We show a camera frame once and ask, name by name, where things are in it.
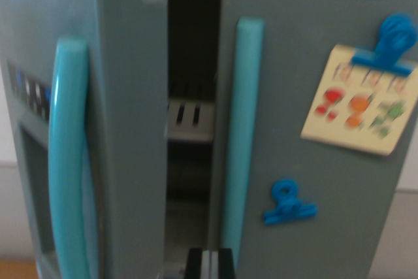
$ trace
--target cream-colored paper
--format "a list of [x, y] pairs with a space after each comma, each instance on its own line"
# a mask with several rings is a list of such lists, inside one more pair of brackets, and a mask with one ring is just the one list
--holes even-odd
[[301, 137], [389, 155], [417, 102], [418, 69], [404, 78], [353, 66], [355, 52], [332, 50]]

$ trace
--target play kitchen refrigerator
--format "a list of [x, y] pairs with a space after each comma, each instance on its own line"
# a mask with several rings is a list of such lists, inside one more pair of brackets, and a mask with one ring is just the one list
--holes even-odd
[[417, 4], [0, 0], [39, 277], [182, 278], [190, 248], [231, 248], [239, 279], [365, 279], [417, 118]]

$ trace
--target turquoise door handle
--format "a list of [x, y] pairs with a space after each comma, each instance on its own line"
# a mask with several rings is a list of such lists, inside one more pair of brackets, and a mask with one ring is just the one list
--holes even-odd
[[62, 279], [91, 279], [83, 219], [82, 171], [88, 45], [79, 38], [57, 44], [52, 84], [48, 176], [52, 232]]
[[241, 18], [236, 26], [233, 96], [229, 125], [222, 247], [231, 248], [237, 268], [247, 185], [265, 21]]

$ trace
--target blue plastic clip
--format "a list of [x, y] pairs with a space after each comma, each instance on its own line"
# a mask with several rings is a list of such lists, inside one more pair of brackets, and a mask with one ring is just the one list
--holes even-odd
[[415, 66], [398, 60], [416, 42], [417, 29], [412, 19], [407, 14], [393, 14], [382, 23], [374, 52], [360, 50], [351, 63], [408, 76]]
[[297, 199], [298, 185], [290, 179], [283, 179], [276, 182], [272, 188], [273, 199], [277, 202], [275, 210], [264, 213], [266, 225], [291, 222], [314, 217], [318, 211], [315, 204], [303, 204]]

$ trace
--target orange fruit drawing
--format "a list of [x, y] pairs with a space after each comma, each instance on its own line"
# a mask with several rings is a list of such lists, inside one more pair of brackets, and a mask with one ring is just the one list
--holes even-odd
[[356, 95], [350, 100], [350, 107], [355, 112], [361, 113], [366, 111], [368, 105], [370, 104], [370, 100], [363, 95]]
[[358, 127], [361, 122], [362, 119], [360, 114], [352, 114], [350, 117], [348, 117], [346, 125], [350, 128], [355, 128]]

